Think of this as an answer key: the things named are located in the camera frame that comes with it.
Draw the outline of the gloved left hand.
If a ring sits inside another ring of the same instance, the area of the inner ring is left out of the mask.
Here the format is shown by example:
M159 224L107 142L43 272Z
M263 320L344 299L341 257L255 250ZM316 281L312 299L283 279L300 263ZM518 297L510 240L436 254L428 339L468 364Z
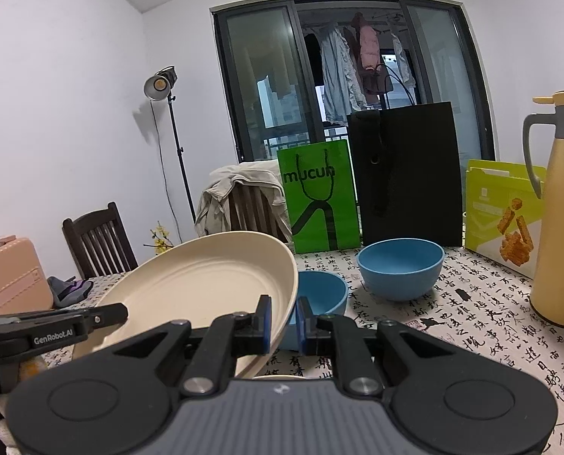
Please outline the gloved left hand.
M41 355L31 358L26 362L17 365L4 365L4 381L6 387L0 385L0 454L20 454L16 441L10 434L6 422L6 405L9 393L16 388L19 383L28 380L47 369L46 362Z

